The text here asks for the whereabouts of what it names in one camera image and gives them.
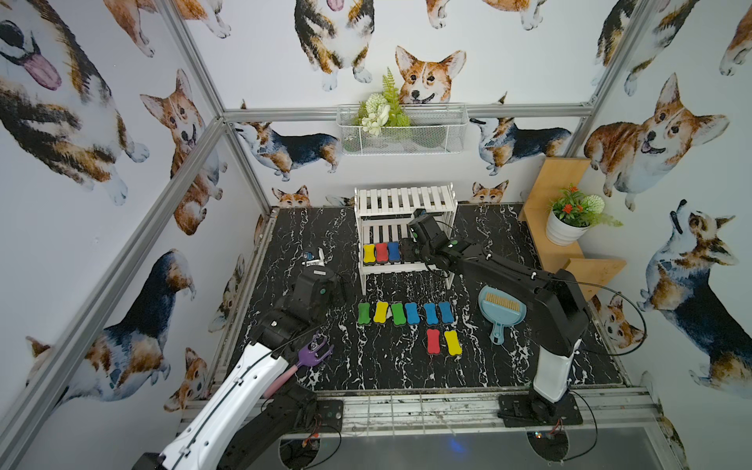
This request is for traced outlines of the green eraser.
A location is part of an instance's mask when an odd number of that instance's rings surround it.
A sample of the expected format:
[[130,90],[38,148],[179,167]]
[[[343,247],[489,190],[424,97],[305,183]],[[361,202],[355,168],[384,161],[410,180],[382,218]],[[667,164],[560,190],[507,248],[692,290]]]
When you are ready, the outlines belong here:
[[391,304],[391,313],[395,325],[401,326],[407,323],[407,317],[405,316],[405,307],[402,303]]
[[371,323],[370,303],[358,304],[358,325],[364,326]]

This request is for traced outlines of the yellow eraser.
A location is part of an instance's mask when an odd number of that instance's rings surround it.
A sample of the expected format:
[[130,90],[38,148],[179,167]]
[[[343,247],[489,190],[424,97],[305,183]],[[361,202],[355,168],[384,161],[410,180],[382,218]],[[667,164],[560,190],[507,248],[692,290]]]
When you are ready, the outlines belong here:
[[373,317],[373,322],[378,324],[384,324],[387,320],[390,305],[387,302],[378,302],[376,304],[376,311]]
[[363,263],[367,266],[368,264],[376,264],[374,244],[366,244],[363,246]]
[[446,346],[448,347],[448,353],[451,356],[461,356],[462,355],[462,346],[460,345],[458,334],[456,331],[445,331],[444,332],[445,340],[446,340]]

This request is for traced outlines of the light blue eraser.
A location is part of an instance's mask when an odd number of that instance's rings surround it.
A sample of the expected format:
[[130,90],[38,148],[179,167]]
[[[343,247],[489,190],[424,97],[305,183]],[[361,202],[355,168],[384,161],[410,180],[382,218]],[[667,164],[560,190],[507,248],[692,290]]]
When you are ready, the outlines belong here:
[[417,325],[420,323],[417,303],[406,303],[405,315],[407,316],[407,323],[409,325]]
[[437,325],[440,323],[435,304],[426,303],[424,305],[424,311],[425,311],[426,323],[428,325]]
[[456,322],[454,313],[452,312],[452,304],[450,302],[442,302],[438,304],[441,321],[443,324],[450,325]]

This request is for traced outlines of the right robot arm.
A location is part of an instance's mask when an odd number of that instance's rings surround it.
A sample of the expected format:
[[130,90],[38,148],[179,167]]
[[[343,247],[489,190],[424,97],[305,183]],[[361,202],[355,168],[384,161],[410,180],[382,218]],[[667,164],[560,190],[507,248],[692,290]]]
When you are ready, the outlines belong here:
[[565,269],[551,273],[527,268],[486,250],[481,244],[452,239],[430,213],[417,210],[407,225],[419,260],[482,285],[484,294],[517,301],[533,329],[539,359],[530,408],[551,419],[568,392],[575,352],[588,329],[587,303],[575,276]]

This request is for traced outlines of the red eraser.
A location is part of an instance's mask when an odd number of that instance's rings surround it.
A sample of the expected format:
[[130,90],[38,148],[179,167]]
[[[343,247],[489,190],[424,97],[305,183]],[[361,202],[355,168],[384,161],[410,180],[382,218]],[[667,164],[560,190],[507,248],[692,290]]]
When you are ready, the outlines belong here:
[[441,332],[438,329],[427,329],[427,353],[436,356],[441,353]]
[[387,264],[389,262],[389,249],[387,243],[379,243],[374,245],[375,260],[378,264]]

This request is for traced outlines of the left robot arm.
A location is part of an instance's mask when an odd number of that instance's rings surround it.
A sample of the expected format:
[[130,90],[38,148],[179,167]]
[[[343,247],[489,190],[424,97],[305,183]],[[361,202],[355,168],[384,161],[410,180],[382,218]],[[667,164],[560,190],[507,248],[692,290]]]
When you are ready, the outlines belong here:
[[170,444],[142,454],[135,468],[243,469],[301,420],[315,417],[315,393],[293,377],[333,353],[319,330],[344,299],[342,279],[323,254],[306,254],[292,290],[262,315],[215,395]]

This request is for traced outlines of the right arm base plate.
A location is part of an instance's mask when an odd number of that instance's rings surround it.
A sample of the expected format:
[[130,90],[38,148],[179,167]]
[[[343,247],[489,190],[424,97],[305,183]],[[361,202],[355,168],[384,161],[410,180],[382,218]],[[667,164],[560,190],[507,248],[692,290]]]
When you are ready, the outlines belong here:
[[550,403],[537,392],[526,394],[500,395],[499,417],[506,427],[532,427],[581,425],[584,419],[575,398],[566,392],[560,401]]

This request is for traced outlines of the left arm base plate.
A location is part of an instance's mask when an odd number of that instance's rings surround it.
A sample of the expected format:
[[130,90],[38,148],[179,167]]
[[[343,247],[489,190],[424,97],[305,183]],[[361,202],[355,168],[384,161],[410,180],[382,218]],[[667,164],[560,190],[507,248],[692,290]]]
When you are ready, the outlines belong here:
[[304,406],[298,428],[307,434],[342,431],[345,403],[340,399],[316,399]]

